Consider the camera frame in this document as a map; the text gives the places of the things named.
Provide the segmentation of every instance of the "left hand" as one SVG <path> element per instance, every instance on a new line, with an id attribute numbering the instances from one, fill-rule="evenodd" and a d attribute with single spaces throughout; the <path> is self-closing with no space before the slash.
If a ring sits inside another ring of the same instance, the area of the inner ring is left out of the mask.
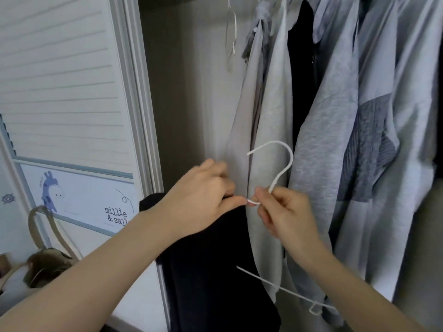
<path id="1" fill-rule="evenodd" d="M 172 222 L 178 239 L 200 232 L 224 213 L 246 205 L 234 196 L 235 183 L 228 178 L 225 162 L 208 159 L 189 170 L 154 206 L 162 221 Z"/>

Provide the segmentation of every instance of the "bag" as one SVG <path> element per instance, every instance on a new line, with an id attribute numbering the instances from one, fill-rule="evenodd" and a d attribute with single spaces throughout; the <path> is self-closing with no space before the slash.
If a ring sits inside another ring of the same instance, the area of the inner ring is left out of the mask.
<path id="1" fill-rule="evenodd" d="M 45 247 L 34 219 L 38 211 L 41 211 L 46 215 L 55 237 L 63 248 L 66 249 L 69 255 L 66 255 L 58 249 Z M 14 295 L 14 289 L 8 289 L 6 287 L 6 282 L 20 268 L 25 266 L 28 268 L 23 278 L 23 283 L 30 290 L 27 291 L 27 296 L 29 296 L 78 262 L 78 257 L 58 231 L 52 212 L 45 206 L 37 206 L 29 212 L 28 228 L 31 238 L 39 250 L 32 254 L 26 262 L 12 266 L 8 273 L 0 279 L 0 306 L 3 306 L 2 300 L 10 300 L 12 297 L 11 295 Z"/>

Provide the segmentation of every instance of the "hand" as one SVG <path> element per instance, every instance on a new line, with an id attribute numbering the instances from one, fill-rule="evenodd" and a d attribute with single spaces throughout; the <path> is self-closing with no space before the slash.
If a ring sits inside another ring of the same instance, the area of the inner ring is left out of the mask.
<path id="1" fill-rule="evenodd" d="M 258 215 L 269 233 L 280 239 L 301 266 L 324 247 L 307 195 L 283 187 L 275 187 L 270 194 L 258 187 L 252 199 L 260 201 Z"/>
<path id="2" fill-rule="evenodd" d="M 245 197 L 233 196 L 234 190 L 226 163 L 208 159 L 189 170 L 153 209 L 160 212 L 162 219 L 172 222 L 180 239 L 206 229 L 224 213 L 246 205 Z"/>

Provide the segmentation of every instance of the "bag strap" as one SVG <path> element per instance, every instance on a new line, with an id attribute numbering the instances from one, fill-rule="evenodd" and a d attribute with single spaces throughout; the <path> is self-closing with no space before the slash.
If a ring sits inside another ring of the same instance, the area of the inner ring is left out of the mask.
<path id="1" fill-rule="evenodd" d="M 13 266 L 11 268 L 11 270 L 9 270 L 8 273 L 0 279 L 0 291 L 3 290 L 4 285 L 6 284 L 8 279 L 12 276 L 12 274 L 15 273 L 18 269 L 20 269 L 21 267 L 23 267 L 25 265 L 26 265 L 26 262 Z"/>
<path id="2" fill-rule="evenodd" d="M 62 235 L 58 231 L 57 225 L 55 224 L 54 217 L 52 216 L 52 212 L 50 210 L 48 210 L 48 208 L 46 206 L 41 205 L 41 206 L 34 207 L 29 212 L 28 228 L 29 228 L 29 233 L 31 235 L 32 241 L 34 241 L 34 243 L 36 244 L 36 246 L 40 250 L 46 249 L 45 244 L 43 243 L 43 239 L 40 235 L 39 229 L 37 228 L 36 221 L 34 219 L 34 217 L 36 216 L 36 213 L 39 211 L 43 212 L 46 215 L 46 218 L 48 219 L 48 222 L 51 225 L 51 229 L 52 229 L 55 237 L 57 238 L 59 243 L 63 246 L 63 248 L 66 249 L 66 251 L 68 252 L 70 257 L 73 259 L 74 263 L 78 262 L 79 261 L 78 257 L 75 255 L 75 253 L 71 249 L 71 247 L 69 247 L 69 245 L 66 243 L 65 239 L 63 239 Z"/>

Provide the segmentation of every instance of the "forearm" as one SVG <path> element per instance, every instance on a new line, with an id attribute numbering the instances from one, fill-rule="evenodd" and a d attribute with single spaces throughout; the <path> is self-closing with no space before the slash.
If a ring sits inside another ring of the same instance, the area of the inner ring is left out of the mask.
<path id="1" fill-rule="evenodd" d="M 309 261 L 302 262 L 302 268 L 322 288 L 353 331 L 424 331 L 369 284 L 354 276 L 323 245 L 310 256 Z"/>
<path id="2" fill-rule="evenodd" d="M 99 331 L 126 291 L 175 237 L 155 208 L 0 319 L 0 331 Z"/>

